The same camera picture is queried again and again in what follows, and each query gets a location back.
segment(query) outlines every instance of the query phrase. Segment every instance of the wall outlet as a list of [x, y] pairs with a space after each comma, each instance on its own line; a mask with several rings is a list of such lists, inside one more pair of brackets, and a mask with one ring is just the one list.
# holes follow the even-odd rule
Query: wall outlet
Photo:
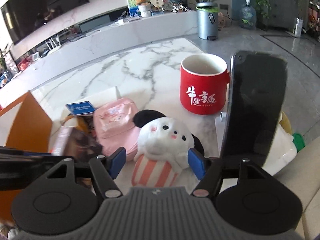
[[220, 10], [227, 10], [228, 11], [228, 9], [229, 9], [229, 5], [227, 5], [227, 4], [220, 5]]

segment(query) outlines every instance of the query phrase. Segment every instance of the black plush ear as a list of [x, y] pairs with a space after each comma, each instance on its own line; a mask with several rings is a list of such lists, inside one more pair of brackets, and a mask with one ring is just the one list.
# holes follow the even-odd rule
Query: black plush ear
[[142, 128], [144, 127], [148, 122], [151, 122], [154, 119], [158, 119], [161, 117], [165, 117], [164, 114], [155, 111], [155, 110], [142, 110], [137, 112], [133, 117], [134, 124]]
[[195, 149], [201, 153], [202, 156], [204, 156], [204, 149], [203, 146], [200, 142], [200, 140], [198, 139], [197, 136], [194, 136], [193, 134], [191, 134], [193, 136], [193, 139], [195, 140]]

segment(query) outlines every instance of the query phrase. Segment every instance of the beige sofa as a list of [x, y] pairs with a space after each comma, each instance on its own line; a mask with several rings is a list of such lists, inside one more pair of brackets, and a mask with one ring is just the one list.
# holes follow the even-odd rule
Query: beige sofa
[[303, 215], [296, 232], [306, 240], [315, 239], [320, 234], [320, 137], [274, 177], [302, 202]]

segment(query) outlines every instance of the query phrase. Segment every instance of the orange box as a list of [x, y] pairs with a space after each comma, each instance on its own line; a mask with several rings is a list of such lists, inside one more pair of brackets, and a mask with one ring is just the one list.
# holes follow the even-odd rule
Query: orange box
[[25, 93], [0, 111], [0, 145], [29, 152], [48, 152], [52, 120]]

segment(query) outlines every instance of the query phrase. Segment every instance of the blue card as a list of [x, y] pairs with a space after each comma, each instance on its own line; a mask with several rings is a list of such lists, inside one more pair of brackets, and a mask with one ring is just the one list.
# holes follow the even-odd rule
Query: blue card
[[95, 111], [94, 107], [89, 101], [67, 104], [66, 107], [69, 109], [72, 115], [89, 115]]

